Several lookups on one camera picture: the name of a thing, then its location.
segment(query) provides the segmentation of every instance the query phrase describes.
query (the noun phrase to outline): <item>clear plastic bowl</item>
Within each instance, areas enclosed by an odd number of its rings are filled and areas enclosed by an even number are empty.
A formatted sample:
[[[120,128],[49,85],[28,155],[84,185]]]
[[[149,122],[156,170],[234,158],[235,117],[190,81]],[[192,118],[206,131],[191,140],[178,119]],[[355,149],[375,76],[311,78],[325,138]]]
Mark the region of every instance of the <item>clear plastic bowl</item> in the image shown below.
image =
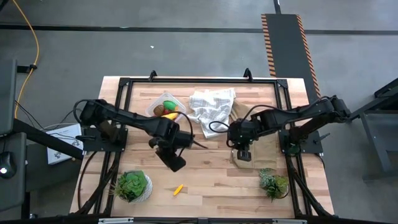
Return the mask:
[[[162,105],[163,101],[172,101],[174,102],[177,106],[178,106],[178,111],[186,113],[187,109],[186,107],[178,101],[178,99],[176,99],[173,95],[171,95],[170,93],[163,93],[161,94],[160,97],[158,97],[158,99],[156,99],[153,104],[151,104],[146,110],[145,113],[147,116],[155,116],[154,114],[154,109],[155,107],[157,107],[158,105]],[[177,122],[183,115],[179,115],[174,121]]]

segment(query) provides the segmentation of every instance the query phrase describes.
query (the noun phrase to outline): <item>yellow cable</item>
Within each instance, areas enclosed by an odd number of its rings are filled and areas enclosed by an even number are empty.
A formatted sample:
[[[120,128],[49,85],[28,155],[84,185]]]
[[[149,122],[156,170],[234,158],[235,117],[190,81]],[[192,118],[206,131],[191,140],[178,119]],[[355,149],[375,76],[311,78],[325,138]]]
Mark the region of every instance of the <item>yellow cable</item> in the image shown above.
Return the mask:
[[[16,0],[12,0],[12,1],[14,2],[15,6],[18,8],[18,10],[19,10],[19,12],[21,13],[21,15],[24,17],[24,19],[25,19],[27,25],[29,26],[30,30],[31,30],[32,33],[33,33],[33,36],[35,37],[37,53],[36,53],[35,62],[34,62],[33,64],[36,65],[37,60],[39,59],[39,53],[40,53],[39,41],[37,40],[36,33],[35,33],[35,31],[33,30],[33,28],[32,28],[32,26],[31,26],[29,20],[26,18],[24,12],[23,12],[22,9],[19,7],[19,5],[18,5],[18,3],[16,2]],[[33,70],[34,70],[34,69],[31,68],[31,70],[30,70],[28,76],[26,77],[26,79],[25,79],[25,81],[24,81],[24,84],[22,84],[21,90],[20,90],[19,95],[18,95],[18,100],[17,100],[18,103],[19,103],[19,100],[21,99],[21,96],[22,96],[22,94],[23,94],[23,92],[24,92],[25,85],[26,85],[28,79],[30,78],[30,76],[31,76],[32,73],[33,73]],[[18,106],[18,103],[17,103],[17,105],[16,105],[16,107],[15,107],[15,113],[14,113],[14,117],[15,117],[15,118],[17,118],[17,115],[18,115],[18,107],[19,107],[19,106]]]

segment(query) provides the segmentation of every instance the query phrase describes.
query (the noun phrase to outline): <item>orange and black striped tape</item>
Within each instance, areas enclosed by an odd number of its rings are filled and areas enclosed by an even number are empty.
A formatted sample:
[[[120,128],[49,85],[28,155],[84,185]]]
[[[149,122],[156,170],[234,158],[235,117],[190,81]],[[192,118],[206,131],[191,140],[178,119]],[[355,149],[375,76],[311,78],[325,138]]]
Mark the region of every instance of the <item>orange and black striped tape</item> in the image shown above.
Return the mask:
[[[305,38],[304,28],[303,28],[303,24],[301,22],[301,17],[299,15],[296,15],[296,16],[297,16],[298,27],[300,28],[301,37],[302,37],[303,43],[304,43],[305,53],[307,54],[308,64],[310,65],[313,85],[315,87],[315,91],[317,93],[317,96],[320,98],[321,97],[321,93],[320,93],[320,90],[319,90],[318,80],[317,80],[317,76],[315,75],[315,71],[313,69],[313,64],[312,64],[312,59],[311,59],[311,55],[310,55],[310,50],[308,49],[307,38]]]
[[[274,65],[274,56],[272,56],[271,40],[269,38],[267,17],[266,17],[265,14],[261,15],[261,22],[262,22],[262,30],[264,32],[264,40],[266,41],[266,50],[267,50],[269,74],[272,77],[276,77],[275,65]]]

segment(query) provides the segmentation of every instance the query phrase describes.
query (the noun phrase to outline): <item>yellow object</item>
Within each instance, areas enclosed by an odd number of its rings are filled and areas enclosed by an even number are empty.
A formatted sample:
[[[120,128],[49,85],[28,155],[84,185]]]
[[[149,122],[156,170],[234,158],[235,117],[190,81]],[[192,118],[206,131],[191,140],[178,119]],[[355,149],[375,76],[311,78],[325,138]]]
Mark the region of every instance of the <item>yellow object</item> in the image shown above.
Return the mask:
[[[178,193],[180,193],[180,191],[181,191],[181,189],[182,189],[183,186],[184,186],[184,185],[182,184],[182,185],[180,185],[179,187],[177,187],[177,189],[175,190],[173,196],[176,196]]]
[[[19,5],[18,5],[18,3],[16,2],[16,0],[12,0],[12,1],[14,2],[15,6],[18,8],[18,11],[19,11],[19,12],[21,13],[21,15],[24,17],[24,19],[25,19],[27,25],[29,26],[30,30],[32,31],[33,37],[35,38],[37,51],[36,51],[36,59],[35,59],[35,62],[34,62],[33,64],[36,65],[37,60],[39,59],[39,53],[40,53],[39,41],[37,40],[36,33],[35,33],[35,31],[33,30],[33,28],[32,28],[32,26],[31,26],[29,20],[26,18],[24,12],[22,12],[22,9],[19,7]],[[22,88],[21,88],[21,90],[19,91],[17,103],[19,103],[19,100],[21,99],[21,96],[22,96],[22,94],[23,94],[23,92],[24,92],[24,89],[25,89],[25,84],[26,84],[26,82],[28,81],[28,79],[30,78],[30,76],[32,75],[33,70],[34,70],[34,69],[31,68],[31,70],[30,70],[28,76],[26,77],[26,79],[25,79],[25,81],[24,81],[24,84],[22,84]],[[19,107],[19,106],[18,106],[18,104],[17,104],[17,106],[15,107],[15,113],[14,113],[14,117],[15,117],[15,118],[17,118],[17,115],[18,115],[18,107]]]
[[[168,119],[175,119],[178,116],[178,113],[169,113],[167,115],[163,115],[163,118],[168,118]]]

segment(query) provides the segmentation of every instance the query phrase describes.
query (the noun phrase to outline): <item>white pot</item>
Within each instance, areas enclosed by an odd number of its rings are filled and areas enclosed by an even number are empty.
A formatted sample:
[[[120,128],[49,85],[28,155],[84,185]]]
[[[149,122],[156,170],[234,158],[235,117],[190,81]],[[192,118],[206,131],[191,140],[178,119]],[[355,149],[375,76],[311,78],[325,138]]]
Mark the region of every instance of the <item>white pot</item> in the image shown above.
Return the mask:
[[[145,187],[144,192],[141,194],[141,196],[139,196],[138,198],[132,200],[132,201],[129,202],[129,203],[143,202],[143,201],[145,201],[145,200],[147,200],[147,199],[149,198],[149,196],[150,196],[151,193],[152,193],[153,185],[152,185],[152,181],[150,180],[150,178],[149,178],[147,175],[145,175],[145,179],[147,179],[148,184],[147,184],[147,186]]]

